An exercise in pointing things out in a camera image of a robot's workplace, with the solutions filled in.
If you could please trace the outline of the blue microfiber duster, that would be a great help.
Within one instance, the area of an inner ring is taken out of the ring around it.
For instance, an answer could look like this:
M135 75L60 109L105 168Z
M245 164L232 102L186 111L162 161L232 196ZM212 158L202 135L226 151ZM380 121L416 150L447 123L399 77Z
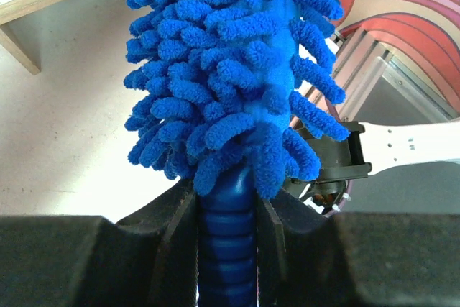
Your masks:
M126 0L150 12L131 23L124 79L146 92L125 127L131 164L187 178L198 194L198 303L257 305L255 199L286 178L318 177L321 162L290 126L338 141L349 131L300 92L340 104L326 44L339 0Z

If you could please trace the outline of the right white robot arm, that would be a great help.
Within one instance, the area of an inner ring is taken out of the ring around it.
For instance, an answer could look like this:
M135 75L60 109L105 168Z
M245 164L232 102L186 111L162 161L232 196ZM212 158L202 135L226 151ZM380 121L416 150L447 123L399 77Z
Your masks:
M428 162L459 162L459 119L435 124L389 126L369 122L344 122L350 131L339 142L315 139L307 129L298 134L321 161L317 178L287 178L283 188L306 201L322 206L349 198L351 182L390 168Z

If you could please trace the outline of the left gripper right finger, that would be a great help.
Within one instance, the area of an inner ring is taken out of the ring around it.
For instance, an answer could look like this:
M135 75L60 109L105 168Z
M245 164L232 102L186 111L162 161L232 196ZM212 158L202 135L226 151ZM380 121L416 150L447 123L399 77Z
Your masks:
M317 214L281 191L257 203L261 306L457 306L455 214Z

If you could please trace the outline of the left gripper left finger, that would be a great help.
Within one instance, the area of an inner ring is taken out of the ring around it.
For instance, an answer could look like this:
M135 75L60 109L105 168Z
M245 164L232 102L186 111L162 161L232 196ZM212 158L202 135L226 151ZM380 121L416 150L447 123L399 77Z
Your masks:
M189 180L113 223L1 218L3 306L194 306L196 196Z

